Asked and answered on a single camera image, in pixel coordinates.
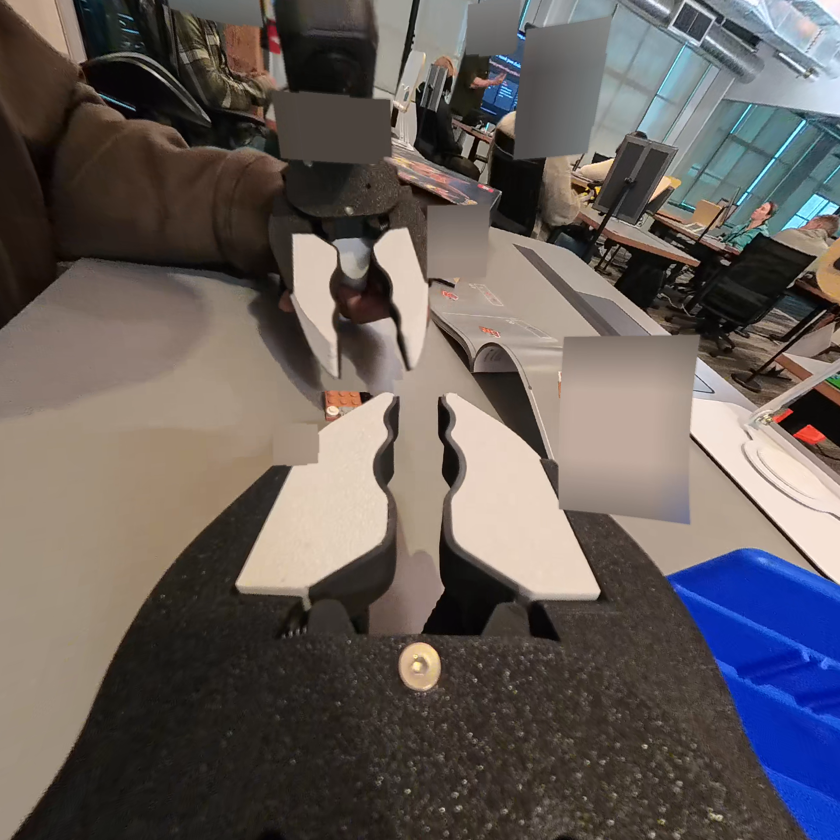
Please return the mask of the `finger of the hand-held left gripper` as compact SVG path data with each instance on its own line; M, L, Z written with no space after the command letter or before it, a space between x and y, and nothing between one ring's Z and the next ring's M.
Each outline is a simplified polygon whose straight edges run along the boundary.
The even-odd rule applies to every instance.
M332 294L333 276L339 269L339 252L315 234L294 234L290 300L309 349L333 378L341 373L341 353L336 326L337 302Z
M384 278L397 342L411 371L424 351L429 288L408 229L390 229L376 241L375 267Z

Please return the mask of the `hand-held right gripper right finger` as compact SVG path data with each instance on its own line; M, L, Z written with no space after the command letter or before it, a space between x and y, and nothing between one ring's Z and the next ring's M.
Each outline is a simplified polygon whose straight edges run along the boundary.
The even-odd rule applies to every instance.
M451 559L533 602L594 602L595 574L561 510L543 459L456 393L438 401L448 483L440 570Z

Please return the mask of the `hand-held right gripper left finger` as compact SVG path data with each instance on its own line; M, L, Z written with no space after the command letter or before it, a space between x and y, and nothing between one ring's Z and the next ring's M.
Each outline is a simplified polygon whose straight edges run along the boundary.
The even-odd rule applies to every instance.
M400 400L372 397L318 433L318 460L290 467L236 580L239 593L378 599L396 570Z

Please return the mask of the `grey instruction booklet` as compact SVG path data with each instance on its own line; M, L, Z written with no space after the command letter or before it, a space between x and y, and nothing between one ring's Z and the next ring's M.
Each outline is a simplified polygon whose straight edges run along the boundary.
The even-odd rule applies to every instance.
M542 448L554 459L558 435L562 342L517 317L485 283L434 281L432 318L465 352L474 375L516 375Z

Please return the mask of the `blue storage bin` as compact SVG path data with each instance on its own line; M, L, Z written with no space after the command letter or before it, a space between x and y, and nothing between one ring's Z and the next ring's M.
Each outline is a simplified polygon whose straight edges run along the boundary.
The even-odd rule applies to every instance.
M839 838L839 587L759 549L668 575L808 838Z

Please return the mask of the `grey desk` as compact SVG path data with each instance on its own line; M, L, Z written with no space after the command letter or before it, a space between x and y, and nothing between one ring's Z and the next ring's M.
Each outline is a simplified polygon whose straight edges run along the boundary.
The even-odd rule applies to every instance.
M805 838L661 574L559 642L283 638L252 291L76 264L2 331L2 838Z

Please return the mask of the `person's left hand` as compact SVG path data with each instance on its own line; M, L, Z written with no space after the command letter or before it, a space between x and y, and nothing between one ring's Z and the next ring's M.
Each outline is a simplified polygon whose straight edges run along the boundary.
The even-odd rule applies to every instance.
M339 315L354 324L366 324L393 319L392 287L385 273L378 266L372 266L364 279L349 278L339 266L330 282L330 291Z

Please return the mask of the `printed brick set box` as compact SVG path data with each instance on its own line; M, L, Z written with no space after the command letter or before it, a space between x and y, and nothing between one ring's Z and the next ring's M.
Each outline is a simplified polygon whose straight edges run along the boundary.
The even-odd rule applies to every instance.
M385 161L393 165L401 183L445 203L489 208L497 207L500 203L501 191L422 157L393 153Z

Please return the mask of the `black office chair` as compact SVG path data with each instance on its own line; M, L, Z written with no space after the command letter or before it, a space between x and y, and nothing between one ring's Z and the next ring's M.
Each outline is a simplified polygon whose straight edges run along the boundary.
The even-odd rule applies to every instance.
M490 225L530 237L539 214L545 158L516 160L512 149L495 144L488 163L488 184L500 194L490 210Z
M715 342L714 354L731 353L730 333L761 320L815 260L772 238L756 237L689 301L694 314L669 319L672 334L692 331Z

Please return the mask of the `presentation screen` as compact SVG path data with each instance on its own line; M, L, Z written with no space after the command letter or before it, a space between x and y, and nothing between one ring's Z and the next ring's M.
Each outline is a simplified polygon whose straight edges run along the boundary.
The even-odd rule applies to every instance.
M501 83L488 87L483 94L480 110L488 114L488 121L498 123L518 107L518 92L524 55L525 34L518 33L517 48L510 54L489 57L488 78L504 76Z

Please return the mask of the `black curved chair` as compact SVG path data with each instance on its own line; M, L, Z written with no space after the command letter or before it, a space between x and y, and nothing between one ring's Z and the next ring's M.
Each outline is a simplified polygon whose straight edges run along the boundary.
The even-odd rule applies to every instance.
M80 65L87 84L128 119L142 119L179 131L209 131L213 122L180 81L156 60L117 52Z

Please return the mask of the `grey monitor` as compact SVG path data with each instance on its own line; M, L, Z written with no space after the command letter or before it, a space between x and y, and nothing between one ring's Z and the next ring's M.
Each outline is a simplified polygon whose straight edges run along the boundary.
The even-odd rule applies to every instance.
M677 155L675 146L627 134L592 204L600 214L636 225L659 193Z

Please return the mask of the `person's brown jacket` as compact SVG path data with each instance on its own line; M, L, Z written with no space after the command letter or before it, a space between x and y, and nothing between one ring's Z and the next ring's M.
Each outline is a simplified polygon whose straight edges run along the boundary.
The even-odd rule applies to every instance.
M1 2L1 324L56 278L56 154L80 91L78 64Z

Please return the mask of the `clear acrylic bracket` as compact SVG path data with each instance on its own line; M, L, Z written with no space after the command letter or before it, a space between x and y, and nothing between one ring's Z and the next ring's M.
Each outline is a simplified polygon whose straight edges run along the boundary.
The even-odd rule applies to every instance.
M827 383L829 379L838 376L839 360L829 364L824 371L812 374L804 379L798 385L793 386L788 391L775 397L770 402L765 403L751 414L745 421L742 422L744 428L758 428L762 425L770 424L774 418L787 409L792 403L796 402L808 392L816 389L818 386Z

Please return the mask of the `silver ventilation duct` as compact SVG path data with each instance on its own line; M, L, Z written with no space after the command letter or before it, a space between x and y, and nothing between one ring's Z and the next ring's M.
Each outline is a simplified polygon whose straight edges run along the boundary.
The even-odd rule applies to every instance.
M770 57L800 78L838 77L834 2L622 1L621 5L743 81L753 81Z

